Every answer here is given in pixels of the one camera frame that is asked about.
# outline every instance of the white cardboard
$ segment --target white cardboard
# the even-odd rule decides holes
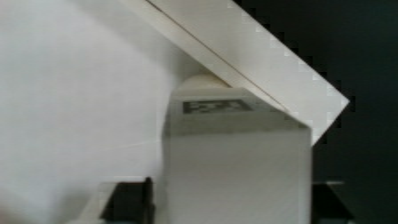
[[[314,144],[348,100],[234,2],[121,1],[225,83],[311,126]]]

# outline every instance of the white wall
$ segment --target white wall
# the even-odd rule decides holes
[[[0,223],[73,219],[154,175],[165,105],[202,70],[117,1],[0,1]]]

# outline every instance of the black background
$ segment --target black background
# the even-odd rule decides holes
[[[398,1],[236,0],[352,103],[314,146],[357,224],[398,223]]]

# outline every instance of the black object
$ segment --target black object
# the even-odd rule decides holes
[[[119,183],[103,209],[101,219],[108,224],[153,224],[153,181]]]
[[[327,184],[312,185],[312,224],[346,224],[350,211]]]

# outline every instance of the white surface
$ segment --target white surface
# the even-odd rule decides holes
[[[0,52],[0,223],[55,224],[101,181],[158,174],[167,98],[202,67],[108,0],[2,0]]]
[[[121,1],[227,84],[282,105],[314,143],[348,100],[233,1]]]
[[[183,102],[220,99],[252,111],[183,113]],[[169,110],[169,223],[309,224],[309,128],[243,89],[181,90]]]

